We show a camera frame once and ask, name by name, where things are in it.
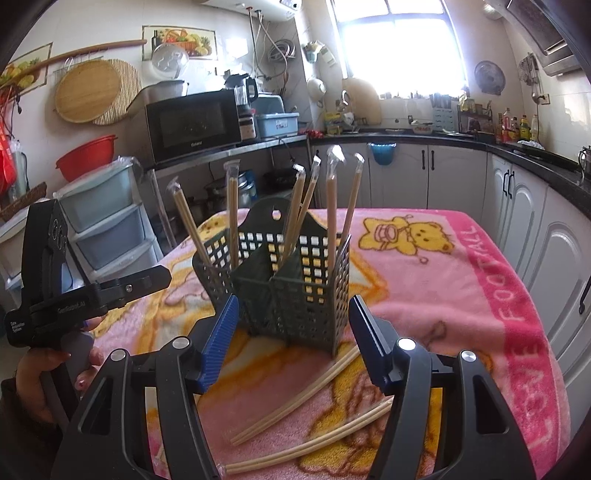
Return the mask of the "bare chopsticks pair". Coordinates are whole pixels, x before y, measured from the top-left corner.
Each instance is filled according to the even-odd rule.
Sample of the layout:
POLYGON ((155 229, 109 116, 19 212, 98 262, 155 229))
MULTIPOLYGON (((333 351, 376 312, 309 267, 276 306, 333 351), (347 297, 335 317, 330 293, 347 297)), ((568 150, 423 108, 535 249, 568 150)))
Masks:
POLYGON ((341 358, 335 361, 335 363, 332 364, 332 366, 329 366, 329 368, 325 370, 325 372, 322 373, 320 377, 315 379, 315 381, 311 382, 311 384, 305 387, 303 391, 295 395, 294 398, 291 398, 290 400, 285 402, 283 406, 274 409, 269 414, 264 416, 262 419, 256 421, 256 423, 253 423, 249 427, 245 428, 245 430, 242 430, 242 432, 237 433, 235 437, 232 437, 230 439, 231 445, 242 445, 246 441, 249 441, 253 437, 256 437, 260 433, 263 433, 267 429, 270 429, 270 427, 273 427, 273 425, 276 425, 276 423, 279 423, 280 420, 286 418, 295 410, 303 406, 305 402, 314 397, 315 394, 323 390, 325 386, 328 386, 329 383, 331 383, 336 376, 341 374, 342 371, 344 371, 346 367, 351 365, 353 361, 355 361, 356 358, 358 358, 359 356, 359 347, 350 347, 349 350, 346 351, 346 353, 343 354, 341 358))
POLYGON ((342 426, 339 426, 339 428, 335 428, 334 430, 322 434, 317 438, 308 440, 301 445, 297 445, 286 450, 256 459, 226 464, 223 468, 224 473, 226 475, 235 475, 262 470, 267 467, 280 465, 289 462, 290 460, 314 453, 315 451, 321 450, 322 448, 332 445, 332 443, 338 442, 339 440, 342 440, 345 437, 358 432, 359 430, 370 425, 370 423, 374 423, 375 421, 381 419, 391 411, 393 403, 394 399, 389 398, 388 400, 379 403, 366 413, 356 417, 353 420, 350 420, 348 423, 342 426))

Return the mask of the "bare chopsticks pair upper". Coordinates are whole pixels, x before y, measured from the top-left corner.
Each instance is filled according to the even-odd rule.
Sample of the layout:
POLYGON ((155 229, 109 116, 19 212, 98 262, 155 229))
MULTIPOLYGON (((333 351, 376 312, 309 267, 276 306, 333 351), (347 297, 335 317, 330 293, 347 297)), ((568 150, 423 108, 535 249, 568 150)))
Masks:
POLYGON ((262 419, 256 421, 256 423, 253 423, 249 427, 245 428, 245 430, 242 430, 242 432, 237 433, 235 437, 232 437, 230 439, 231 445, 242 445, 246 441, 249 441, 253 437, 256 437, 260 433, 263 433, 267 429, 270 429, 270 427, 273 427, 273 425, 276 425, 276 423, 279 423, 280 420, 286 418, 295 410, 303 406, 305 402, 314 397, 315 394, 323 390, 325 386, 328 386, 329 383, 331 383, 336 376, 341 374, 342 371, 344 371, 346 367, 351 365, 353 361, 355 361, 356 358, 358 358, 359 356, 359 347, 350 347, 349 350, 346 351, 346 353, 343 354, 341 358, 335 361, 335 363, 332 364, 332 366, 329 366, 329 368, 325 370, 325 372, 322 373, 320 377, 315 379, 315 381, 311 382, 311 384, 305 387, 303 391, 295 395, 294 398, 291 398, 290 400, 285 402, 283 406, 274 409, 269 414, 264 416, 262 419))

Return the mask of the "chopsticks pair leaning on basket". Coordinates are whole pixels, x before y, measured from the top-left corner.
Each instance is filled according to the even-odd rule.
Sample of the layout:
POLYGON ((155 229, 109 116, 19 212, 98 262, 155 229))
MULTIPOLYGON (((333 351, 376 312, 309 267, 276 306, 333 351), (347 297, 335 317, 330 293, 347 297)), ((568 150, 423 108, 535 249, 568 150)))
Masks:
POLYGON ((297 222, 298 211, 300 210, 301 205, 301 196, 303 196, 304 192, 305 177, 307 176, 304 167, 302 167, 300 164, 294 164, 294 171, 295 183, 293 192, 291 192, 290 210, 288 211, 287 215, 287 224, 284 228, 283 251, 281 252, 280 256, 280 266, 283 266, 284 261, 287 260, 291 230, 293 230, 294 224, 297 222))

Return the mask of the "metal shelf rack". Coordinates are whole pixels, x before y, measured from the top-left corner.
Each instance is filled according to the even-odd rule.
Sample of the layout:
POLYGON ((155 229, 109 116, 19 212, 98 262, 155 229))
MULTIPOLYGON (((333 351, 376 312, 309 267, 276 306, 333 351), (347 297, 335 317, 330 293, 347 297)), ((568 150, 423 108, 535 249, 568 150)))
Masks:
POLYGON ((163 252, 170 252, 187 236, 168 185, 172 181, 180 184, 193 219, 199 224, 226 208, 224 164, 229 161, 239 163, 238 203, 246 208, 269 196, 290 195, 296 180, 294 166, 311 167, 310 140, 304 135, 271 138, 151 169, 141 168, 141 199, 163 252))

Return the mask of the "round woven bamboo tray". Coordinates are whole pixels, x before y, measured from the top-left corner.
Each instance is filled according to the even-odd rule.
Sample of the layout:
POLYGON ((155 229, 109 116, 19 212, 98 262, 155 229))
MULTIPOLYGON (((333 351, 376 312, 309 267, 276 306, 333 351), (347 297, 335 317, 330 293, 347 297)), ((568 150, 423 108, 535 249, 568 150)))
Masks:
POLYGON ((69 70, 55 92, 55 110, 73 124, 121 121, 141 90, 137 70, 122 60, 88 60, 69 70))

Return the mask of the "blue plastic bin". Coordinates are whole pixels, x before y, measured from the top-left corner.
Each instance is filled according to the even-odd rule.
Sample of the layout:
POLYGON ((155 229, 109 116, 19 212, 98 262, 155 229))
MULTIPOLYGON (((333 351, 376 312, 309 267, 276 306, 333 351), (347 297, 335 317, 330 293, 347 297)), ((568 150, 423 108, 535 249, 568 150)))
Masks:
POLYGON ((259 138, 273 139, 297 135, 298 113, 256 114, 256 128, 259 138))

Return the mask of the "plastic drawer tower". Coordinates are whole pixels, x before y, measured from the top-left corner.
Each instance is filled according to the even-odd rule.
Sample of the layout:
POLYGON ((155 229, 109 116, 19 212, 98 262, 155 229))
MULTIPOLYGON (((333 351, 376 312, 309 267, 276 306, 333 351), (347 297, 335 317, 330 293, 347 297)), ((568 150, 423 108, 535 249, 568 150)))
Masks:
POLYGON ((148 219, 134 168, 119 157, 53 194, 67 223, 68 269, 65 286, 83 279, 107 281, 154 266, 162 258, 148 219))

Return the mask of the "fruit picture on wall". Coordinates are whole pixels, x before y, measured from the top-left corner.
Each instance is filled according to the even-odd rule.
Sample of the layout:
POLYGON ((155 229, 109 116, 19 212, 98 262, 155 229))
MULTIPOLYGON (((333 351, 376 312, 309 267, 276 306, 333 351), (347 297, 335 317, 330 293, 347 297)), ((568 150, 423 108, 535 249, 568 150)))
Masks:
POLYGON ((151 59, 153 51, 162 44, 171 44, 183 49, 191 60, 213 60, 217 57, 216 35, 213 30, 193 27, 143 25, 142 60, 151 59))

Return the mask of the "wrapped chopsticks pair long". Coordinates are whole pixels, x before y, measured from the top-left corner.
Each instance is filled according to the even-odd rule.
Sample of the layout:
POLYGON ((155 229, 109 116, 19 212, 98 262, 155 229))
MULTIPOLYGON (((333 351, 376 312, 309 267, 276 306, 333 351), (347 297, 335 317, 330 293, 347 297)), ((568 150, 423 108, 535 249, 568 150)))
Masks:
POLYGON ((226 217, 228 218, 228 248, 230 268, 238 266, 238 179, 239 161, 231 160, 224 165, 226 186, 226 217))

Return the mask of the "red plastic basin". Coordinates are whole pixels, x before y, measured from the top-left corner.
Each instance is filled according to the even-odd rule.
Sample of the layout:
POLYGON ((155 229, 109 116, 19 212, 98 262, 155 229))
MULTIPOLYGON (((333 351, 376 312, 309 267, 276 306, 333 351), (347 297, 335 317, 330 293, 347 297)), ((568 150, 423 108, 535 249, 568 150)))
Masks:
POLYGON ((114 159, 115 135, 105 135, 89 141, 62 156, 56 161, 59 170, 67 182, 108 165, 114 159))

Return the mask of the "hanging blue basket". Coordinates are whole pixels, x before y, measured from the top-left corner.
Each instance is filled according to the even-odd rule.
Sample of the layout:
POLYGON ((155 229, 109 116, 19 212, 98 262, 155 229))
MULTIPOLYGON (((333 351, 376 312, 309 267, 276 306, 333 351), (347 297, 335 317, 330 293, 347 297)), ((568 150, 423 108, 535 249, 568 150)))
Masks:
POLYGON ((378 165, 389 166, 394 162, 394 156, 396 155, 397 144, 377 144, 369 143, 370 152, 372 152, 373 158, 378 165))

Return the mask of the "bare chopsticks pair lower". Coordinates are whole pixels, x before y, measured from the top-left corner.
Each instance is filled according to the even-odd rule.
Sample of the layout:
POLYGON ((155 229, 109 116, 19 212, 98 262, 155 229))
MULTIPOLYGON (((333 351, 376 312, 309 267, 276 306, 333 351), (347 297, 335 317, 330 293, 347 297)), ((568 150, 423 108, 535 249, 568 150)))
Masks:
POLYGON ((308 440, 301 445, 297 445, 286 450, 256 459, 226 464, 223 468, 224 473, 226 475, 235 475, 262 470, 267 467, 280 465, 289 462, 290 460, 314 453, 315 451, 321 450, 322 448, 332 445, 332 443, 338 442, 339 440, 342 440, 345 437, 358 432, 359 430, 370 425, 370 423, 374 423, 375 421, 381 419, 391 411, 393 403, 394 399, 389 398, 388 400, 379 403, 366 413, 356 417, 353 420, 350 420, 348 423, 342 426, 339 426, 339 428, 335 428, 334 430, 322 434, 317 438, 308 440))

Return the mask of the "black microwave oven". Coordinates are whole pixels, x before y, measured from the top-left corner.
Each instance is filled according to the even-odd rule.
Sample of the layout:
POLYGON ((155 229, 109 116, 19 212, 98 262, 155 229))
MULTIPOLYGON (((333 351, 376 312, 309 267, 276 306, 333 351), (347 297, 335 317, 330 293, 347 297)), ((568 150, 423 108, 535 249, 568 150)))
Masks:
POLYGON ((145 120, 154 163, 242 142, 235 93, 228 89, 148 104, 145 120))

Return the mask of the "red snack bag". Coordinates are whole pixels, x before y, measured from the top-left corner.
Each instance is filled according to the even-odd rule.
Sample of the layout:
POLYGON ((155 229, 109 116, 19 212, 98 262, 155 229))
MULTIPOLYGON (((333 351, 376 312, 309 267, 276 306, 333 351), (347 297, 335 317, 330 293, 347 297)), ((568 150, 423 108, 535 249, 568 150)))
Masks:
POLYGON ((8 141, 4 124, 0 127, 0 195, 8 192, 10 187, 16 182, 17 171, 14 165, 10 142, 8 141))

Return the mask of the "white kitchen cabinets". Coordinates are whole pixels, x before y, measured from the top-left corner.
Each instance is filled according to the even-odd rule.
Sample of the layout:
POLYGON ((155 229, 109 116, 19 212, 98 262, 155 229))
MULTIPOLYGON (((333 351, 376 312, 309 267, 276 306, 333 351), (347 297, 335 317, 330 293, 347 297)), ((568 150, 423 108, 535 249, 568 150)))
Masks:
POLYGON ((338 201, 356 153, 366 158, 358 204, 455 210, 478 221, 524 282, 563 375, 572 427, 590 410, 590 185, 523 153, 469 141, 358 137, 342 145, 338 201), (396 143, 376 163, 369 143, 396 143))

